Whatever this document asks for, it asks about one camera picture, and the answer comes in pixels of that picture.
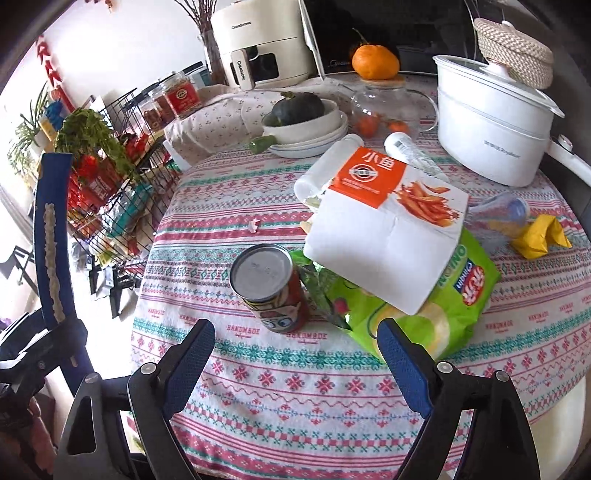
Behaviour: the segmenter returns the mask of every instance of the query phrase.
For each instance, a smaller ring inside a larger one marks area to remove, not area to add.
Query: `microwave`
[[[393,52],[404,73],[436,74],[440,54],[482,61],[472,20],[504,19],[495,0],[300,0],[300,9],[321,77],[353,71],[360,33]]]

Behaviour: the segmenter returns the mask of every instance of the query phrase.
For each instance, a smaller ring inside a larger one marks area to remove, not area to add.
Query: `green pumpkin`
[[[277,119],[273,126],[300,124],[324,115],[324,104],[320,97],[313,93],[282,92],[283,99],[279,100],[271,110],[271,115]]]

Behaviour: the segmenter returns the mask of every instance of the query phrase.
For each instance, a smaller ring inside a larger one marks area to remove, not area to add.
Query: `patterned tablecloth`
[[[506,190],[459,166],[434,135],[420,146],[474,199]],[[421,426],[388,369],[316,316],[287,336],[267,331],[229,287],[245,248],[301,248],[310,213],[293,194],[312,159],[229,151],[181,180],[148,261],[132,334],[137,365],[158,358],[205,317],[216,346],[186,409],[171,423],[198,471],[240,479],[390,479]],[[591,349],[590,243],[539,173],[517,190],[532,214],[556,215],[572,249],[536,261],[500,250],[502,280],[466,348],[461,371],[511,374],[533,421],[578,382]],[[260,220],[257,233],[248,222]],[[470,417],[462,415],[446,468],[457,466]]]

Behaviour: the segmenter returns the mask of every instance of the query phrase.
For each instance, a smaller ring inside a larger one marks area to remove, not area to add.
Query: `glass teapot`
[[[352,90],[353,130],[364,138],[382,137],[393,132],[404,132],[416,140],[420,132],[428,132],[437,126],[439,111],[431,97],[418,90],[405,87],[402,76],[391,80],[363,80],[363,88]],[[435,110],[435,121],[427,129],[421,129],[421,108],[414,95],[425,97]]]

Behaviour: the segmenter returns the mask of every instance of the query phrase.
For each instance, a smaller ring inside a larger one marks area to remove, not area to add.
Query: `woven lid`
[[[554,56],[552,50],[535,38],[517,30],[512,24],[503,20],[496,23],[484,18],[474,20],[474,28],[479,35],[484,35],[510,50],[531,55],[532,57],[552,65]]]

